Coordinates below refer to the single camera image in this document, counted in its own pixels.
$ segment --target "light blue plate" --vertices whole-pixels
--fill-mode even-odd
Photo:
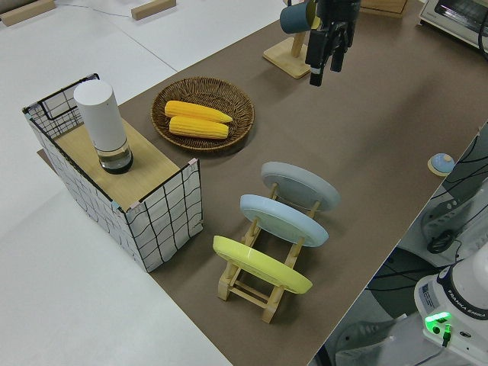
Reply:
[[[263,230],[296,244],[305,238],[303,246],[321,246],[329,234],[316,221],[294,208],[271,198],[244,194],[241,211],[249,221],[258,219]]]
[[[277,196],[308,210],[317,201],[320,202],[319,211],[331,210],[341,201],[341,196],[330,183],[285,162],[266,162],[261,168],[261,178],[270,189],[273,183],[278,184]]]

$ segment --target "green light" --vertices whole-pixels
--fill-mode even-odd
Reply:
[[[427,329],[430,332],[434,332],[433,329],[434,329],[434,326],[436,324],[443,323],[447,319],[450,319],[450,318],[451,318],[451,313],[448,313],[447,311],[443,311],[441,313],[433,314],[433,315],[427,316],[425,318],[425,326],[427,327]],[[446,324],[445,331],[450,332],[451,331],[450,328],[451,328],[451,326]]]

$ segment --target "round woven tray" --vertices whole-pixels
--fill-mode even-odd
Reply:
[[[228,124],[229,136],[225,140],[177,136],[169,132],[169,118],[165,116],[167,101],[186,101],[211,107],[228,114],[233,121]],[[251,130],[254,106],[248,96],[223,80],[194,77],[173,82],[154,99],[151,121],[156,131],[165,139],[189,150],[214,152],[238,143]]]

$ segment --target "blue mug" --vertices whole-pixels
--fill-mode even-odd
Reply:
[[[316,3],[313,1],[287,6],[280,14],[281,29],[287,34],[309,31],[312,29],[315,14]]]

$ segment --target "yellow corn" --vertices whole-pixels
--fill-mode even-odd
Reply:
[[[180,136],[223,140],[229,136],[229,127],[211,120],[174,116],[169,121],[169,132]]]
[[[203,105],[187,103],[185,101],[167,101],[165,106],[166,117],[187,116],[200,118],[202,120],[211,120],[226,124],[232,122],[232,117],[218,111],[217,109],[205,107]]]

